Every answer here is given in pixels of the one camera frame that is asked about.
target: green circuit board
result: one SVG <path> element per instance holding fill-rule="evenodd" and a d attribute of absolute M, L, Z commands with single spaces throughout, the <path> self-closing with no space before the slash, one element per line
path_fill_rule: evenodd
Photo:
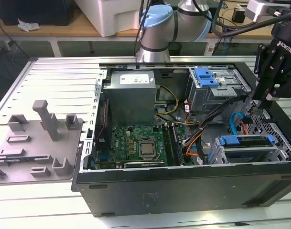
<path fill-rule="evenodd" d="M 158 160 L 164 162 L 165 166 L 168 166 L 162 128 L 161 125 L 114 126 L 112 130 L 110 161 Z M 185 138 L 182 126 L 176 127 L 176 132 L 180 138 Z M 143 142 L 154 143 L 155 157 L 140 157 L 140 145 Z"/>

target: desk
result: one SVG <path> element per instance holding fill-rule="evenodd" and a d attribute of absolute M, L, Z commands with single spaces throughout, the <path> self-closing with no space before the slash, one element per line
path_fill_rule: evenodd
<path fill-rule="evenodd" d="M 36 99 L 46 99 L 49 104 L 62 100 L 61 105 L 49 106 L 49 111 L 54 112 L 57 118 L 63 118 L 64 113 L 76 113 L 79 118 L 87 121 L 91 106 L 85 101 L 92 99 L 95 84 L 89 83 L 91 74 L 85 72 L 90 73 L 103 62 L 130 63 L 134 62 L 134 58 L 39 58 L 35 62 L 28 62 L 0 102 L 0 140 L 9 129 L 3 124 L 7 123 L 11 114 L 24 114 L 28 120 L 38 119 L 36 112 L 25 107 Z M 245 62 L 253 69 L 255 57 L 178 56 L 171 57 L 171 62 Z M 291 107 L 286 109 L 286 104 L 281 102 L 279 105 L 291 116 Z M 70 180 L 59 183 L 0 186 L 0 229 L 33 229 L 34 225 L 39 229 L 54 229 L 60 225 L 66 229 L 86 227 L 236 229 L 234 222 L 250 224 L 244 227 L 248 229 L 291 229 L 291 193 L 267 208 L 94 218 L 81 194 L 71 192 L 70 187 Z"/>
<path fill-rule="evenodd" d="M 236 2 L 227 2 L 228 8 L 222 9 L 220 15 L 224 11 L 234 8 Z M 231 19 L 233 10 L 225 12 L 223 17 Z M 244 24 L 250 23 L 249 19 L 245 19 Z M 68 26 L 53 26 L 53 25 L 41 25 L 41 29 L 37 31 L 25 32 L 19 29 L 17 26 L 5 26 L 4 30 L 16 41 L 48 41 L 51 44 L 55 57 L 62 57 L 62 52 L 59 49 L 58 42 L 61 41 L 84 41 L 84 42 L 133 42 L 137 34 L 137 30 L 128 30 L 117 33 L 110 37 L 101 37 L 97 30 L 93 27 L 87 17 L 79 10 L 75 11 L 74 18 Z M 232 42 L 238 43 L 261 43 L 271 41 L 272 26 L 250 31 L 236 36 Z M 9 38 L 0 29 L 0 41 L 7 41 Z M 218 41 L 218 37 L 214 34 L 209 34 L 204 42 L 207 43 L 205 49 L 205 55 L 212 55 L 215 44 Z"/>

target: black box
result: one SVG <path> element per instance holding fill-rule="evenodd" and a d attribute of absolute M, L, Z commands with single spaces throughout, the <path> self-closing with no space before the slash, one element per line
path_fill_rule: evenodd
<path fill-rule="evenodd" d="M 73 0 L 0 0 L 5 25 L 17 25 L 18 18 L 39 25 L 68 25 L 73 15 Z"/>
<path fill-rule="evenodd" d="M 233 22 L 243 23 L 245 20 L 245 10 L 235 8 L 231 20 Z"/>

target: cpu socket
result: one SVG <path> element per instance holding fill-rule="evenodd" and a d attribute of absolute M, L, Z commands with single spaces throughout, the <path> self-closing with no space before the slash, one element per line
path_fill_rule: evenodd
<path fill-rule="evenodd" d="M 155 139 L 140 140 L 139 142 L 139 157 L 144 160 L 152 160 L 156 157 L 156 141 Z"/>

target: motherboard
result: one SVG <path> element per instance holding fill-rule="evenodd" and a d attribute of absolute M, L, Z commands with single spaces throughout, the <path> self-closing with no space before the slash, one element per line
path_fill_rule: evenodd
<path fill-rule="evenodd" d="M 162 167 L 169 166 L 173 161 L 182 164 L 179 146 L 185 138 L 182 125 L 114 126 L 111 150 L 109 153 L 99 153 L 99 164 L 101 168 L 145 167 L 152 163 Z M 175 159 L 167 155 L 169 148 L 174 149 Z"/>

